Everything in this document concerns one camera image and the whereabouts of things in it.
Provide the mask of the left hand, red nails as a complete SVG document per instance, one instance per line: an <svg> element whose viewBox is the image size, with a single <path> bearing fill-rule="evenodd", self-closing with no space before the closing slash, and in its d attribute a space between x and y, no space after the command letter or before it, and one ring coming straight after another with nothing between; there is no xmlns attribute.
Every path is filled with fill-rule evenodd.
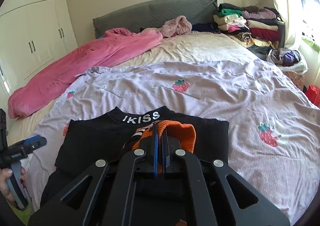
<svg viewBox="0 0 320 226"><path fill-rule="evenodd" d="M21 175L20 175L20 183L23 188L25 188L25 169L21 167L20 169ZM16 206L16 201L10 192L8 185L7 185L7 179L9 179L12 176L12 170L11 169L1 169L0 171L0 189L1 193L4 196L4 198L13 206Z"/></svg>

